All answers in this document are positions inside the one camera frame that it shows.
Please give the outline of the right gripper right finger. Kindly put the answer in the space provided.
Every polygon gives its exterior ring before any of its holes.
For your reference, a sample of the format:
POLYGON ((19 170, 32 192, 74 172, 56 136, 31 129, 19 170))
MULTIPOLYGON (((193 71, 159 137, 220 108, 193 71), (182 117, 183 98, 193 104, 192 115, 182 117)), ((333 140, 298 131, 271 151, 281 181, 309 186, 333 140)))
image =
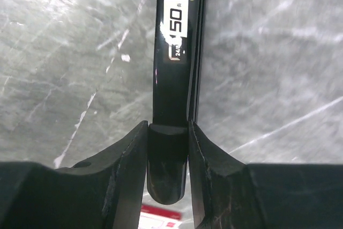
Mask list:
POLYGON ((189 123, 195 228, 342 228, 342 166, 244 164, 189 123))

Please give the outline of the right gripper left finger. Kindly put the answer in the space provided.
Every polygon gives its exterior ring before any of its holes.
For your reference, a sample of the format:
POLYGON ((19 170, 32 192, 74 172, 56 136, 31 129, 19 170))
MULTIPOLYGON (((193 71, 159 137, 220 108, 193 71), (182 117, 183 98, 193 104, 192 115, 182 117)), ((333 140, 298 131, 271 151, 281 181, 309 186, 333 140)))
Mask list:
POLYGON ((1 228, 137 228, 146 121, 72 167, 1 163, 1 228))

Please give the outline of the black stapler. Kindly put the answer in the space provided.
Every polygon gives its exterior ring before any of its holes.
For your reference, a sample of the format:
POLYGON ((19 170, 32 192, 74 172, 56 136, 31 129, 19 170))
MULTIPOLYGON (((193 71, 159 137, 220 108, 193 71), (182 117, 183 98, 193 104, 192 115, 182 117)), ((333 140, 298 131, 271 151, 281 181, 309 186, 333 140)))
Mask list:
POLYGON ((185 192, 189 122, 197 120, 206 0, 156 0, 147 190, 171 205, 185 192))

